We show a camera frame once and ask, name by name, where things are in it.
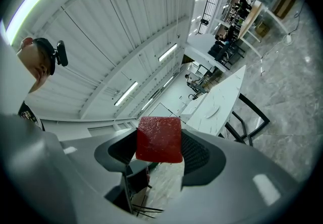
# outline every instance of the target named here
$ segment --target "red block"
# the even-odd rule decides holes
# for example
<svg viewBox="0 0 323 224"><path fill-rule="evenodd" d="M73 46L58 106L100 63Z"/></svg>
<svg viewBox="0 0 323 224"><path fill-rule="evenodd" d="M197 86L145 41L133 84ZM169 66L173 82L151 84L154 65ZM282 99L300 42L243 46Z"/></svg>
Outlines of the red block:
<svg viewBox="0 0 323 224"><path fill-rule="evenodd" d="M181 130L178 117L142 117L137 130L136 158L150 162L182 162Z"/></svg>

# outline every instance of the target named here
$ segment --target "white desk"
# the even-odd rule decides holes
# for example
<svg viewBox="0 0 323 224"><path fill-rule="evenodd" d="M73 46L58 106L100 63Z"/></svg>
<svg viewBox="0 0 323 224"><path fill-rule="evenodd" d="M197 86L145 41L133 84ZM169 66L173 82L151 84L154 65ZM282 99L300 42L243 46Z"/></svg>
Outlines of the white desk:
<svg viewBox="0 0 323 224"><path fill-rule="evenodd" d="M190 118L195 113L195 111L199 107L199 105L206 98L206 95L207 95L207 93L199 96L196 100L192 100L191 102L189 102L187 107L181 113L181 116L185 116L185 117Z"/></svg>
<svg viewBox="0 0 323 224"><path fill-rule="evenodd" d="M239 97L245 71L246 66L243 66L229 78L213 87L209 94L205 94L205 98L186 124L199 132L218 136L222 127L227 123ZM215 105L220 106L219 110L209 119L205 118L206 113Z"/></svg>
<svg viewBox="0 0 323 224"><path fill-rule="evenodd" d="M256 18L258 17L258 15L262 10L265 10L281 26L281 28L286 32L287 35L289 34L287 28L283 25L280 19L277 18L277 16L271 12L271 10L269 10L262 2L255 1L250 13L248 14L247 18L243 21L241 25L238 39L241 39L243 42L245 42L246 45L249 46L260 58L262 58L262 55L259 53L259 51L243 37L247 32L249 32L254 38L257 39L257 37L255 37L249 31L249 28L252 26L252 24L254 23L254 21L256 20Z"/></svg>

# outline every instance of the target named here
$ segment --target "marble floor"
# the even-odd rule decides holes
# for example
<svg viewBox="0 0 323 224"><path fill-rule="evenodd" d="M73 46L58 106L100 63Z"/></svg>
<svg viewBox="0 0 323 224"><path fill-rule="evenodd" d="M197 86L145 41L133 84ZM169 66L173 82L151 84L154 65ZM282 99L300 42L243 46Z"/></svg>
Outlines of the marble floor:
<svg viewBox="0 0 323 224"><path fill-rule="evenodd" d="M300 11L303 2L297 0L282 20L290 31L297 25L298 19L294 19L294 15ZM241 93L271 121L253 138L254 147L301 182L309 176L323 141L321 33L307 4L302 9L299 26L293 32L290 45L282 42L285 34L275 22L266 15L263 20L271 27L269 33L261 43L254 42L252 37L248 40L254 42L262 55L269 52L267 56L261 62L252 50L242 45L246 51L245 58L236 58L231 70L221 74L217 80L221 82L243 65L247 66ZM258 115L241 101L236 103L234 111L245 121L248 132L254 130ZM234 116L229 122L242 134L241 124ZM221 133L228 139L234 139L225 129ZM153 170L150 179L152 189L146 192L145 205L165 208L180 193L183 171L183 163L162 163ZM146 214L157 216L158 213ZM142 215L140 218L152 220Z"/></svg>

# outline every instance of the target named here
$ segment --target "black chair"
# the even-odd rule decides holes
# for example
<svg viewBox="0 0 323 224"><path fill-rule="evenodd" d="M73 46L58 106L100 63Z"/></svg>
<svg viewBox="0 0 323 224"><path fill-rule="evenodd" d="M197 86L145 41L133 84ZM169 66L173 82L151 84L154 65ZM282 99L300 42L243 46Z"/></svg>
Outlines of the black chair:
<svg viewBox="0 0 323 224"><path fill-rule="evenodd" d="M128 185L131 192L139 193L142 189L151 186L148 184L146 169L127 176Z"/></svg>

